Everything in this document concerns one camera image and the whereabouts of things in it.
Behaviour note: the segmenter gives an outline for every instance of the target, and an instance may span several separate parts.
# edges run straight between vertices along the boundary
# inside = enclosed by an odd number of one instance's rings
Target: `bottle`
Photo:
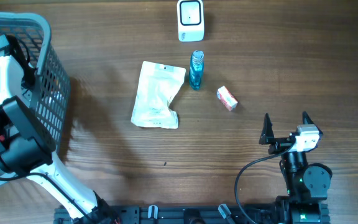
[[[191,55],[189,82],[194,90],[199,90],[201,86],[201,78],[204,72],[204,52],[196,50]]]

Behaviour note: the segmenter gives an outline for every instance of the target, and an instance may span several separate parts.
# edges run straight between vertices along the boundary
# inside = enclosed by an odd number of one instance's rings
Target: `white plastic bag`
[[[178,128],[178,116],[169,109],[185,81],[186,69],[143,62],[131,122],[139,127]]]

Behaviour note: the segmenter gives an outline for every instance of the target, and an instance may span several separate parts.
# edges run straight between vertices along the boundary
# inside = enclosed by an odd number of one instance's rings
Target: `small box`
[[[218,92],[216,93],[216,96],[218,99],[222,101],[224,106],[229,110],[232,111],[234,108],[236,108],[238,101],[234,98],[233,95],[227,90],[225,86],[222,86],[218,89]]]

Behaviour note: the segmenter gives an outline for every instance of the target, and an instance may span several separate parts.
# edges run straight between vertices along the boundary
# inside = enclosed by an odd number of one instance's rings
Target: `wooden surface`
[[[176,2],[0,5],[36,12],[71,77],[60,157],[111,204],[234,204],[239,169],[267,155],[265,113],[287,136],[306,110],[324,131],[309,162],[334,172],[332,223],[358,223],[358,1],[205,1],[204,41],[181,43]],[[131,123],[144,60],[189,67],[205,52],[200,91],[186,82],[176,130]],[[234,112],[216,98],[226,85]],[[241,178],[243,202],[285,195],[278,159]],[[28,180],[0,187],[0,223],[51,223],[58,202]]]

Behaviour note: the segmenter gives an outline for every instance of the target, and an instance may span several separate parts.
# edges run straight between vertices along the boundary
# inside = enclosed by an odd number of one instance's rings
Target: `laundry basket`
[[[0,12],[0,35],[14,35],[22,40],[30,52],[30,64],[36,68],[33,90],[22,88],[30,110],[49,130],[59,150],[68,99],[70,80],[60,63],[51,41],[49,23],[33,13]],[[3,173],[1,177],[15,174]]]

